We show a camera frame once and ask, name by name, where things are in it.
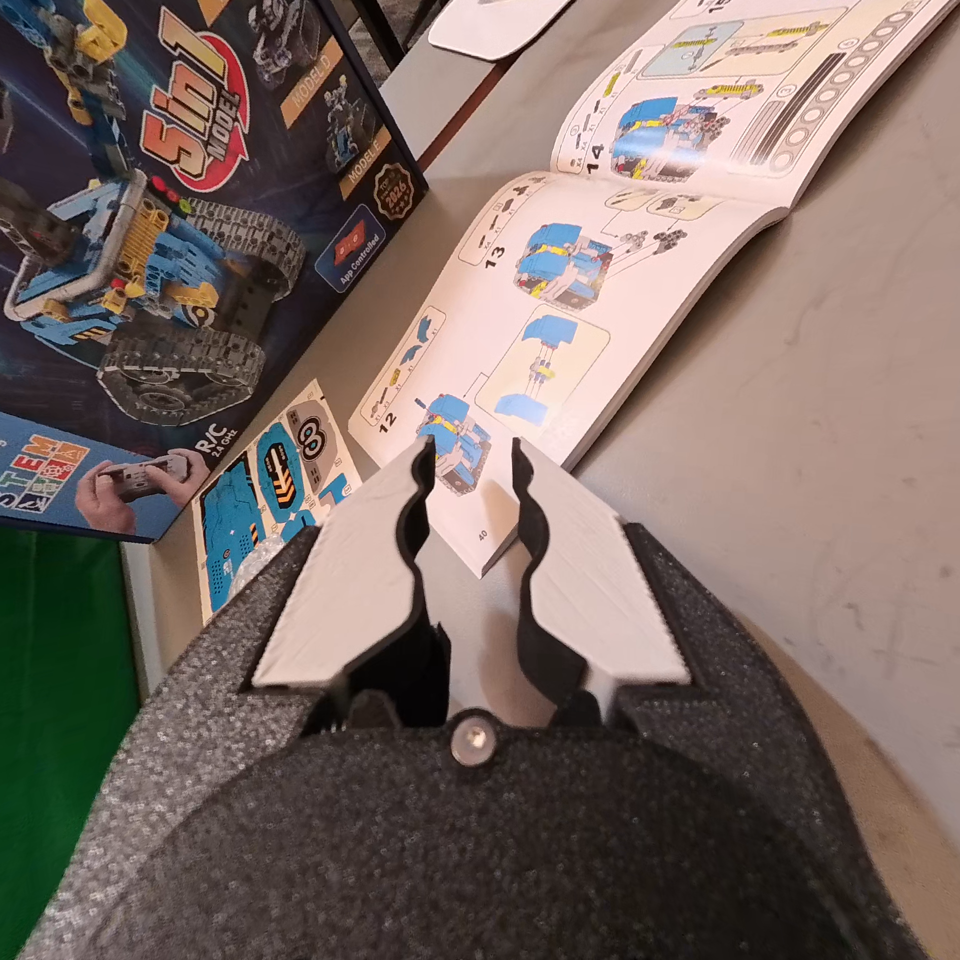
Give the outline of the dark printed toy set box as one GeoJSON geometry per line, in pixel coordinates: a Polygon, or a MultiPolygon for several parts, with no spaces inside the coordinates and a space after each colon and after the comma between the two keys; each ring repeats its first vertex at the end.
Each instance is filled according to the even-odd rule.
{"type": "Polygon", "coordinates": [[[1,17],[2,525],[150,543],[426,181],[333,2],[1,17]]]}

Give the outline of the white book stand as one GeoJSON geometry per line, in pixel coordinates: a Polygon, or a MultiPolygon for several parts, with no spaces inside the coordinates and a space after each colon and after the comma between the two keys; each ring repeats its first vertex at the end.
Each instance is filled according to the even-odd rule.
{"type": "Polygon", "coordinates": [[[438,49],[494,63],[542,34],[570,1],[451,1],[430,27],[438,49]]]}

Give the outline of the clear plastic bag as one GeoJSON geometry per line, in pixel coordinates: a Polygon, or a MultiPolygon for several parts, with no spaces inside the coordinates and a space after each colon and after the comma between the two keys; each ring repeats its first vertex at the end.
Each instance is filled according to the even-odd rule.
{"type": "Polygon", "coordinates": [[[234,571],[227,593],[227,600],[231,601],[276,558],[286,546],[286,541],[280,534],[273,534],[258,543],[253,550],[239,563],[234,571]]]}

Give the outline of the blue sticker sheet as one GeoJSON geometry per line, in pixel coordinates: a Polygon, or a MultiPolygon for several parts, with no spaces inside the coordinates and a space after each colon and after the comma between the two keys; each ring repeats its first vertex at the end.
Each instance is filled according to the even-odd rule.
{"type": "Polygon", "coordinates": [[[202,622],[239,591],[242,564],[259,547],[284,546],[322,523],[361,483],[312,380],[194,501],[202,622]]]}

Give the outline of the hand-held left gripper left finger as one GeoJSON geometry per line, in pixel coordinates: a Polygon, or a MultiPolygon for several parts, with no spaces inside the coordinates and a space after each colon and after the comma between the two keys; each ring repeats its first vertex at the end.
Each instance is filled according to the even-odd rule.
{"type": "Polygon", "coordinates": [[[422,436],[333,509],[282,608],[251,682],[329,690],[393,644],[411,668],[430,643],[417,556],[430,526],[435,441],[422,436]]]}

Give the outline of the instruction booklet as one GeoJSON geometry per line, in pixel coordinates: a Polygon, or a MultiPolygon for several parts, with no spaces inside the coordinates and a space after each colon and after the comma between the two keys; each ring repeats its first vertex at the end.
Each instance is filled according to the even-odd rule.
{"type": "Polygon", "coordinates": [[[476,576],[517,531],[513,439],[572,468],[955,5],[679,2],[477,214],[348,422],[379,466],[433,439],[430,522],[476,576]]]}

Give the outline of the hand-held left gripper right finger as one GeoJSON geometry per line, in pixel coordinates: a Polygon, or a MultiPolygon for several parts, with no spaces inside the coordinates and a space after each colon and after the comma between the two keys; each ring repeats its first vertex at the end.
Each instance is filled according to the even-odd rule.
{"type": "Polygon", "coordinates": [[[554,724],[614,724],[628,687],[682,687],[691,669],[621,516],[529,440],[514,438],[518,663],[554,724]]]}

